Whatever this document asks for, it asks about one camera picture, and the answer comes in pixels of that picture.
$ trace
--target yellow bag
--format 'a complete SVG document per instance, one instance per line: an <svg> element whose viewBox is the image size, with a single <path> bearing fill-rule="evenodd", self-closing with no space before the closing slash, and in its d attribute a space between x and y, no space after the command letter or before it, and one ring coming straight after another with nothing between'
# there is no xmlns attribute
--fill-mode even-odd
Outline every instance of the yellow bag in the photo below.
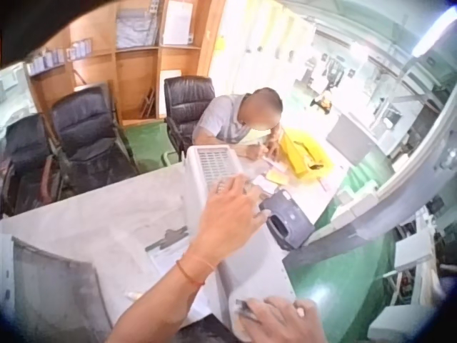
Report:
<svg viewBox="0 0 457 343"><path fill-rule="evenodd" d="M299 179L324 177L333 168L333 162L325 150L306 132L284 129L280 145Z"/></svg>

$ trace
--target wooden cabinet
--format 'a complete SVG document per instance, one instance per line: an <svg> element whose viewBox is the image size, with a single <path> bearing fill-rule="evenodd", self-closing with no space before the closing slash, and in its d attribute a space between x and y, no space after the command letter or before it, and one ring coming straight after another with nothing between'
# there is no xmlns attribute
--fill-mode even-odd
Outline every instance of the wooden cabinet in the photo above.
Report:
<svg viewBox="0 0 457 343"><path fill-rule="evenodd" d="M161 0L156 43L127 49L116 48L116 17L120 11L148 11L151 0L120 0L102 6L71 22L44 48L66 49L75 41L91 39L92 53L77 61L31 77L40 110L71 93L75 86L106 81L116 99L119 122L158 119L160 73L179 69L182 75L207 76L219 30L225 0L184 0L193 4L190 33L194 41L186 46L163 45L169 0ZM145 96L154 90L155 111L141 118Z"/></svg>

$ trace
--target black scanner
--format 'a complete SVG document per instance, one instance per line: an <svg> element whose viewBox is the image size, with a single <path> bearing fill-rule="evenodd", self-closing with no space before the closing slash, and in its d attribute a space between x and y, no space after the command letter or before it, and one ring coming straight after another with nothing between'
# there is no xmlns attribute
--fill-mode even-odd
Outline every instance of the black scanner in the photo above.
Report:
<svg viewBox="0 0 457 343"><path fill-rule="evenodd" d="M285 190L263 200L259 208L271 211L266 225L284 250L298 249L314 232L314 225Z"/></svg>

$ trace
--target gray t-shirt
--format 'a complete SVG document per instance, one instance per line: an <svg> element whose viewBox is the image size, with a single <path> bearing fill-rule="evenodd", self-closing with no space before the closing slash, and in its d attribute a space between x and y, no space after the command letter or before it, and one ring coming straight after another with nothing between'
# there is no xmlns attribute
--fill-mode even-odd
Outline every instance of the gray t-shirt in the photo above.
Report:
<svg viewBox="0 0 457 343"><path fill-rule="evenodd" d="M251 130L237 119L244 97L245 94L233 94L214 98L195 127L192 141L195 142L199 129L203 128L228 144L239 143Z"/></svg>

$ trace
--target hand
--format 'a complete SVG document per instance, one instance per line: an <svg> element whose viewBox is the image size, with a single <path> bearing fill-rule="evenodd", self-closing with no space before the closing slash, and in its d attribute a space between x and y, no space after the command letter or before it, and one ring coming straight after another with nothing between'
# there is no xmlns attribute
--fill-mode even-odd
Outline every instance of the hand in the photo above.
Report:
<svg viewBox="0 0 457 343"><path fill-rule="evenodd" d="M268 152L268 148L263 144L253 144L246 147L246 157L252 161L256 161Z"/></svg>
<svg viewBox="0 0 457 343"><path fill-rule="evenodd" d="M278 141L269 141L266 145L268 154L266 155L269 159L276 161L279 158L279 143Z"/></svg>
<svg viewBox="0 0 457 343"><path fill-rule="evenodd" d="M191 248L214 266L241 248L270 214L268 210L254 214L261 189L254 186L244 192L246 181L244 175L231 177L219 192L216 185L209 193Z"/></svg>
<svg viewBox="0 0 457 343"><path fill-rule="evenodd" d="M316 304L311 300L291 304L283 298L269 297L265 302L250 299L248 305L260 323L245 317L240 317L240 322L254 343L327 342Z"/></svg>

